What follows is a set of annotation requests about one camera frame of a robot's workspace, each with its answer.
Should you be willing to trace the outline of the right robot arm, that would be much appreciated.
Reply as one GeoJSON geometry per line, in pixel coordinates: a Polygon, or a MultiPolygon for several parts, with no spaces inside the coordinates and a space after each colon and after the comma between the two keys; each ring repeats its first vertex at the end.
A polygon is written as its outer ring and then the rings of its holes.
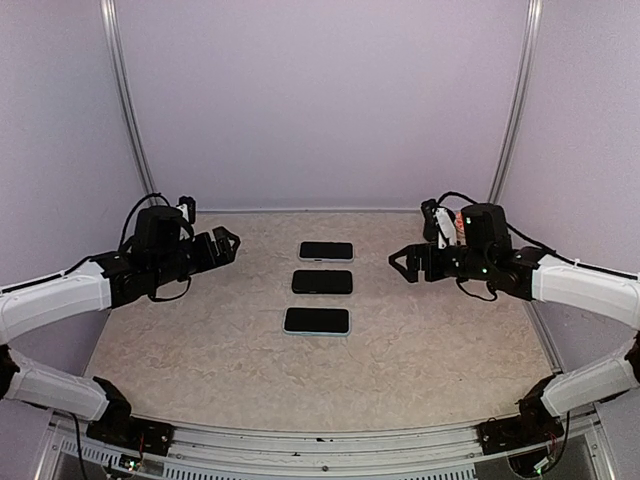
{"type": "MultiPolygon", "coordinates": [[[[534,240],[516,249],[511,237],[517,231],[496,204],[471,203],[455,216],[430,199],[422,203],[421,212],[424,242],[388,258],[406,281],[452,278],[458,286],[481,281],[489,301],[505,293],[524,301],[568,305],[639,328],[638,275],[566,259],[534,240]]],[[[512,436],[531,444],[549,429],[551,418],[638,386],[639,342],[633,340],[616,353],[539,381],[519,402],[521,414],[511,423],[512,436]]]]}

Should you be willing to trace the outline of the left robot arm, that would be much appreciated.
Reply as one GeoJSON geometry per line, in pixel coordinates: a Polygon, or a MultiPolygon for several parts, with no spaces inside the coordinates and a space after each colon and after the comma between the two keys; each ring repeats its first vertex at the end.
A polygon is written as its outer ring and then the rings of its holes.
{"type": "Polygon", "coordinates": [[[33,330],[89,312],[129,305],[142,297],[161,302],[160,287],[189,284],[196,274],[233,263],[239,236],[224,227],[195,233],[195,215],[182,204],[141,210],[133,234],[115,251],[89,256],[49,277],[1,291],[1,397],[99,421],[121,445],[133,443],[140,424],[109,381],[62,372],[36,362],[11,342],[33,330]]]}

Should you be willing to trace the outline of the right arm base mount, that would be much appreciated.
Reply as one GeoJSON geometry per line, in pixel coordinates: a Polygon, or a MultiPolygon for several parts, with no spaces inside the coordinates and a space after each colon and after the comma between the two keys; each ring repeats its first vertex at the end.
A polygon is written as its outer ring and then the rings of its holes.
{"type": "Polygon", "coordinates": [[[476,426],[484,455],[517,450],[564,435],[560,418],[552,416],[540,400],[521,400],[518,406],[515,416],[491,418],[476,426]]]}

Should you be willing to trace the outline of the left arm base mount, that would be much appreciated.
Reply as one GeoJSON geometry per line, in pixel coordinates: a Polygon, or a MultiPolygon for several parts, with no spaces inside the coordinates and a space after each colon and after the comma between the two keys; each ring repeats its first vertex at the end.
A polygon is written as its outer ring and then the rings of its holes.
{"type": "Polygon", "coordinates": [[[124,407],[109,407],[98,420],[89,422],[86,435],[108,445],[166,457],[174,430],[171,424],[132,416],[124,407]]]}

